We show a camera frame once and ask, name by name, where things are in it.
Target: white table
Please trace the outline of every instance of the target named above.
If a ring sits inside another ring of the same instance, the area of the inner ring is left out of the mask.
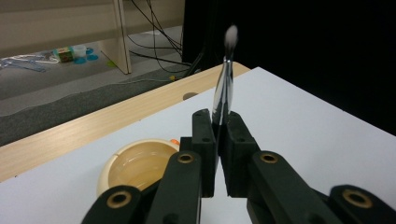
[[[232,110],[261,150],[282,155],[308,185],[369,190],[396,208],[396,137],[260,68],[234,79]],[[80,223],[96,199],[107,159],[142,138],[191,136],[191,115],[211,110],[214,89],[173,105],[53,161],[0,183],[0,223]],[[218,170],[215,197],[203,199],[201,223],[249,223],[246,199],[226,197]]]

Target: floor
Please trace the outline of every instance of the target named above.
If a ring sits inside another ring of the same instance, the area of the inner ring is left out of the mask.
[[[93,49],[97,60],[82,64],[69,63],[17,63],[29,69],[0,66],[0,117],[12,115],[24,109],[37,105],[44,105],[62,99],[68,95],[91,91],[93,89],[111,85],[131,77],[139,77],[147,72],[181,63],[182,27],[171,27],[159,31],[130,35],[128,42],[131,51],[132,73],[125,75],[98,48],[98,44],[85,43],[87,48]],[[171,45],[168,38],[178,44]],[[52,50],[34,53],[46,55]],[[158,57],[166,61],[150,59]]]

